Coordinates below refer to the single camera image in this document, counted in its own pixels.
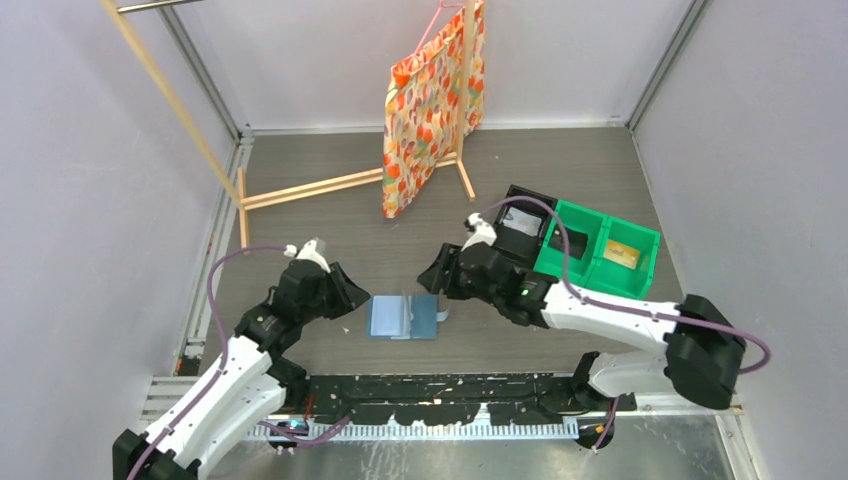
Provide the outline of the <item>blue leather card holder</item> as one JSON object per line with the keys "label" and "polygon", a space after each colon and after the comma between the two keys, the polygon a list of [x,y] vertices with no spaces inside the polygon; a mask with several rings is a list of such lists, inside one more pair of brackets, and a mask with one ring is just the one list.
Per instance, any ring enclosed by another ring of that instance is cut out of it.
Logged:
{"label": "blue leather card holder", "polygon": [[365,336],[385,340],[434,340],[449,310],[434,294],[377,295],[368,303]]}

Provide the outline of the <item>white card with stripe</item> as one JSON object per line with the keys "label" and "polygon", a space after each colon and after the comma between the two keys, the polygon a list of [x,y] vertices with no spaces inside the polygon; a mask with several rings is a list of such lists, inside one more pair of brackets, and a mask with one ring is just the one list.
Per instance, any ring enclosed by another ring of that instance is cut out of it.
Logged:
{"label": "white card with stripe", "polygon": [[509,207],[502,218],[502,224],[512,230],[535,237],[538,235],[542,219],[531,212]]}

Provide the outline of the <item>dark credit card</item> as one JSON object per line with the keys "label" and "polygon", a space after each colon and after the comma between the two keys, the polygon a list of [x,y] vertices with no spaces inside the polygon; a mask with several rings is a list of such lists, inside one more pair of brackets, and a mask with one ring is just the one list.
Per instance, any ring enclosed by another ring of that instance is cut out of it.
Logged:
{"label": "dark credit card", "polygon": [[566,229],[566,238],[568,241],[569,256],[581,260],[585,255],[589,243],[589,235],[584,232]]}

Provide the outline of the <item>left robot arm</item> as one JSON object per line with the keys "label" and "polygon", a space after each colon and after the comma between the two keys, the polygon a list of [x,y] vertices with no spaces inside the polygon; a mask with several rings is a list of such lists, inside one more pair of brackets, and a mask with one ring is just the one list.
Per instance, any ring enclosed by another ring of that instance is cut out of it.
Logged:
{"label": "left robot arm", "polygon": [[291,261],[190,390],[143,432],[119,435],[112,446],[113,478],[208,478],[255,425],[278,410],[293,414],[305,405],[306,371],[283,356],[304,326],[337,319],[369,299],[338,263]]}

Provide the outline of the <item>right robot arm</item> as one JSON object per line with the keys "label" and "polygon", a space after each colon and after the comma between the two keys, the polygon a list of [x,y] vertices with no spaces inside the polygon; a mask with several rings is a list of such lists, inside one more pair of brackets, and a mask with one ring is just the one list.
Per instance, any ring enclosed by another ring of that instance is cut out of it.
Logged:
{"label": "right robot arm", "polygon": [[643,302],[579,289],[521,269],[486,244],[444,244],[417,281],[432,294],[478,299],[517,325],[580,331],[632,346],[626,354],[581,357],[569,390],[584,410],[643,393],[676,393],[713,410],[731,406],[746,343],[705,298]]}

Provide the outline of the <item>gold card in bin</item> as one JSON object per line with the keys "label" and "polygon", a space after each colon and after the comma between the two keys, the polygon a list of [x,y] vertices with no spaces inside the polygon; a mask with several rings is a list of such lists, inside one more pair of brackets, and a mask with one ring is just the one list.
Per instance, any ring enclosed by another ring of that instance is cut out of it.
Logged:
{"label": "gold card in bin", "polygon": [[641,253],[638,249],[613,239],[606,241],[603,258],[609,262],[635,270],[638,267]]}

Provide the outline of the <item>black plastic bin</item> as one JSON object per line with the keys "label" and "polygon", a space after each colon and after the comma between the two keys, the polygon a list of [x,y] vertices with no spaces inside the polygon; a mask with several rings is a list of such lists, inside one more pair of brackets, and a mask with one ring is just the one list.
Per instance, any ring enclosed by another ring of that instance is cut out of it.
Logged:
{"label": "black plastic bin", "polygon": [[514,201],[500,206],[493,228],[494,248],[513,264],[532,269],[551,223],[550,213],[535,202]]}

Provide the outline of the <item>wooden clothes rack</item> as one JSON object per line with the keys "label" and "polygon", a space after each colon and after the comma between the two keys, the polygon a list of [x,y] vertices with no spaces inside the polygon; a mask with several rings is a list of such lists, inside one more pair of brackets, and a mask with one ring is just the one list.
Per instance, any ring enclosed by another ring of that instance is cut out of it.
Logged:
{"label": "wooden clothes rack", "polygon": [[246,247],[250,243],[248,214],[253,210],[359,186],[376,183],[382,184],[383,164],[381,167],[371,170],[306,183],[264,194],[249,195],[246,188],[246,174],[243,167],[237,167],[235,174],[229,174],[225,171],[184,103],[172,88],[164,72],[127,18],[130,13],[160,10],[165,15],[166,23],[175,23],[178,20],[174,10],[175,5],[173,1],[153,1],[127,6],[121,6],[115,1],[105,1],[102,4],[108,18],[122,34],[127,45],[140,61],[142,67],[159,89],[165,101],[176,114],[179,122],[207,162],[207,165],[213,171],[213,174],[224,188],[225,193],[232,200],[237,211],[241,246]]}

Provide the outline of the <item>green plastic bin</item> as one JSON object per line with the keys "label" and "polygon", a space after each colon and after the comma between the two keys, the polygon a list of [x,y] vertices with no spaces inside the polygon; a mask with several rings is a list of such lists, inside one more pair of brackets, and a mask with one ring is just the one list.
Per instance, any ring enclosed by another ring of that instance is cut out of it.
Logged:
{"label": "green plastic bin", "polygon": [[572,284],[631,299],[646,297],[661,245],[659,231],[564,200],[556,202],[554,211],[566,228],[568,245],[547,212],[539,210],[534,219],[523,221],[527,228],[539,228],[535,271],[559,278],[568,257]]}

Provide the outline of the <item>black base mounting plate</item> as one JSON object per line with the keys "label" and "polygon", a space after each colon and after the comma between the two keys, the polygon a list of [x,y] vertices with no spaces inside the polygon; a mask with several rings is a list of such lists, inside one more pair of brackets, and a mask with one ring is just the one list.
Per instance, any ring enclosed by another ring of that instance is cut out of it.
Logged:
{"label": "black base mounting plate", "polygon": [[278,414],[315,423],[347,417],[354,425],[467,425],[487,413],[496,426],[555,424],[564,416],[604,415],[611,402],[569,375],[554,373],[312,375],[293,388]]}

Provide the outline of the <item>floral orange fabric bag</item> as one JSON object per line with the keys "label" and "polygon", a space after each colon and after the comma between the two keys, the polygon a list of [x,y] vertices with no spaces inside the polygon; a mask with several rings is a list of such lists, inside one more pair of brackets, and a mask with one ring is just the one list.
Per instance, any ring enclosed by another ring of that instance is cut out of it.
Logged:
{"label": "floral orange fabric bag", "polygon": [[457,167],[469,200],[465,138],[478,128],[485,100],[484,1],[466,1],[417,53],[393,65],[385,100],[382,212],[398,216],[434,170]]}

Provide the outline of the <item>pink clothes hanger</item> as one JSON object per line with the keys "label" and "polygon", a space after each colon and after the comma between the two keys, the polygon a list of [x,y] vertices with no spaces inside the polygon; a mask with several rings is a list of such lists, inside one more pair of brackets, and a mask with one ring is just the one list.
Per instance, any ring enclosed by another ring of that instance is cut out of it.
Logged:
{"label": "pink clothes hanger", "polygon": [[435,35],[451,22],[456,13],[464,7],[462,1],[439,0],[430,17],[422,35],[420,36],[413,53],[417,54]]}

